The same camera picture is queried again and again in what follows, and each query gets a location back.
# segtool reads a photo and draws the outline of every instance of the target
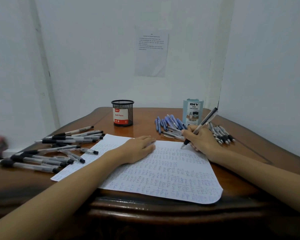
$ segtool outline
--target handwritten paper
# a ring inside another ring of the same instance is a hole
[[[135,76],[165,77],[168,31],[136,28]]]
[[[51,179],[60,181],[98,159],[103,153],[125,143],[128,137],[105,135],[92,149],[99,155],[85,153],[85,164],[73,163]],[[218,201],[222,188],[209,161],[191,146],[180,150],[182,142],[156,141],[156,149],[144,159],[117,168],[101,189],[140,193],[150,196],[211,204]]]

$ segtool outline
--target desk surface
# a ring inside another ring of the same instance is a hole
[[[209,110],[204,109],[203,116],[208,112]],[[153,122],[157,116],[164,117],[166,114],[182,118],[182,109],[134,108],[134,125],[121,128],[113,126],[112,108],[100,107],[89,115],[63,126],[53,134],[94,125],[95,129],[112,135],[125,137],[151,135],[157,140],[174,141],[163,135],[160,136]],[[216,116],[213,123],[222,125],[236,138],[237,142],[234,145],[224,145],[229,150],[300,174],[300,157],[220,116]],[[90,148],[93,144],[83,144],[83,146]],[[27,150],[46,147],[46,145],[34,144]],[[235,173],[219,165],[213,163],[211,165],[224,190],[221,199],[215,204],[200,205],[137,193],[98,189],[83,208],[90,216],[112,216],[125,221],[153,224],[192,224],[262,216],[298,215],[296,211]],[[51,177],[50,173],[0,168],[0,218],[54,184],[55,182],[50,180]]]

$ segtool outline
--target black mesh pen holder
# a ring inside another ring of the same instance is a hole
[[[113,124],[119,127],[133,125],[133,104],[132,100],[113,100]]]

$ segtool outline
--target left hand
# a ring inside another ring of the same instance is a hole
[[[156,141],[156,139],[151,136],[131,138],[114,150],[122,155],[121,164],[132,164],[153,152],[156,146],[154,144],[149,144],[154,141]]]

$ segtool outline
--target right hand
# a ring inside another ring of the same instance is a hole
[[[182,135],[191,141],[190,145],[196,151],[201,151],[208,156],[222,148],[207,127],[202,127],[197,135],[192,133],[197,127],[197,125],[188,125],[188,130],[181,131]]]

